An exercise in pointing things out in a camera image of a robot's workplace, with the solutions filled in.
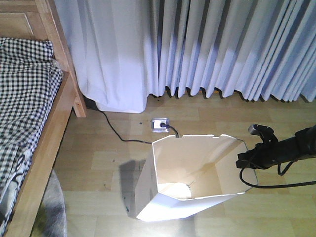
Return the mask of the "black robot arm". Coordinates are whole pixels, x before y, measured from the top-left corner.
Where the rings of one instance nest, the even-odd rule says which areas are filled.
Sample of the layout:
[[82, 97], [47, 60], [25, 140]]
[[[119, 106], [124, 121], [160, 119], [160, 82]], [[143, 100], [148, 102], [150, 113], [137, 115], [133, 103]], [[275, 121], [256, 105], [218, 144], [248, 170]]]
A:
[[253, 124], [248, 129], [262, 143], [245, 153], [239, 153], [237, 168], [268, 169], [274, 165], [311, 158], [316, 154], [316, 127], [297, 131], [291, 138], [279, 141], [274, 130], [265, 125]]

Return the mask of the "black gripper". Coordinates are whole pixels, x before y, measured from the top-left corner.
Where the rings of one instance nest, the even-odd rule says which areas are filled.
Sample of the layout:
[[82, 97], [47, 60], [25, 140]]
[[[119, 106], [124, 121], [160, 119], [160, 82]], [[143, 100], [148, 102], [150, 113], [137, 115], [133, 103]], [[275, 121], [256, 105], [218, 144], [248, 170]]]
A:
[[239, 153], [237, 168], [268, 169], [298, 159], [299, 147], [294, 137], [279, 142], [258, 143], [255, 148]]

